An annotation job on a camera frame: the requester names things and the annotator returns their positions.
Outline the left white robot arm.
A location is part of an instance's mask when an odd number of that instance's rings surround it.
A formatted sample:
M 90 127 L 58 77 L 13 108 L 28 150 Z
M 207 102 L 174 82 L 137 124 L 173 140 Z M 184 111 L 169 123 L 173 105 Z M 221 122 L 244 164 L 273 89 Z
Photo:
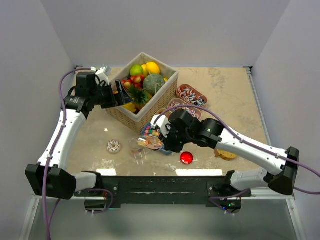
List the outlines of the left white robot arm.
M 82 171 L 72 175 L 66 168 L 70 150 L 94 107 L 109 109 L 132 102 L 120 80 L 109 81 L 110 71 L 108 66 L 73 70 L 76 84 L 66 96 L 60 96 L 61 111 L 52 138 L 37 163 L 28 164 L 25 170 L 35 195 L 69 200 L 83 190 L 92 196 L 103 192 L 99 173 Z

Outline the silver metal scoop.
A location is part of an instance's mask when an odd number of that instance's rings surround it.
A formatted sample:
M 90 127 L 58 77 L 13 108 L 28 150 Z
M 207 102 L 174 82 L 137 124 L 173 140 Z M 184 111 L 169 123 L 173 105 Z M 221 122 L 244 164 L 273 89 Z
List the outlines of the silver metal scoop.
M 163 148 L 163 143 L 153 136 L 141 136 L 137 139 L 137 144 L 153 151 L 159 151 Z

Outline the clear glass jar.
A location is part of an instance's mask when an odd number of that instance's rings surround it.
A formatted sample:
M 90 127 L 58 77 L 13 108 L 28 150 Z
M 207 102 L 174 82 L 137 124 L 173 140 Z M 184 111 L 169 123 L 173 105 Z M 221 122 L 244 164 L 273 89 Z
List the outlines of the clear glass jar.
M 136 160 L 141 160 L 145 157 L 145 150 L 138 144 L 138 138 L 132 138 L 129 142 L 129 154 Z

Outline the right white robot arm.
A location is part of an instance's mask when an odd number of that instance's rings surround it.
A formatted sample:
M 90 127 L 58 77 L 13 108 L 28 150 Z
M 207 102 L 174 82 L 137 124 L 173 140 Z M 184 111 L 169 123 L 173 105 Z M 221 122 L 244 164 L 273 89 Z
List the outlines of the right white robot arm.
M 153 124 L 160 128 L 161 140 L 167 151 L 179 153 L 185 144 L 193 143 L 201 148 L 235 154 L 259 166 L 255 170 L 228 173 L 222 185 L 227 196 L 264 187 L 286 196 L 293 194 L 300 157 L 298 149 L 266 145 L 238 133 L 219 120 L 198 120 L 184 109 L 176 110 L 170 117 L 154 118 Z

